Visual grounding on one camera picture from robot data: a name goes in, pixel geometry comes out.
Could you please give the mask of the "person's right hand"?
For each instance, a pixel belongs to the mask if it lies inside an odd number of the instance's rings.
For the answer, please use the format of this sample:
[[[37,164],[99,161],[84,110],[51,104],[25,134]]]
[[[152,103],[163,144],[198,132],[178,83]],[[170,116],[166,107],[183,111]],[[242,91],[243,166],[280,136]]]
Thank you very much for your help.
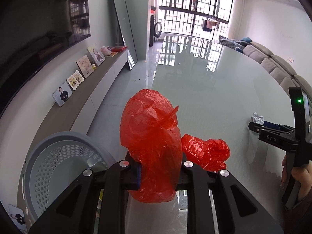
[[[287,180],[287,156],[285,155],[282,161],[282,176],[281,176],[281,186],[284,187]],[[308,165],[302,166],[300,168],[294,167],[291,171],[292,177],[300,183],[300,190],[298,192],[297,200],[302,201],[311,190],[311,161]]]

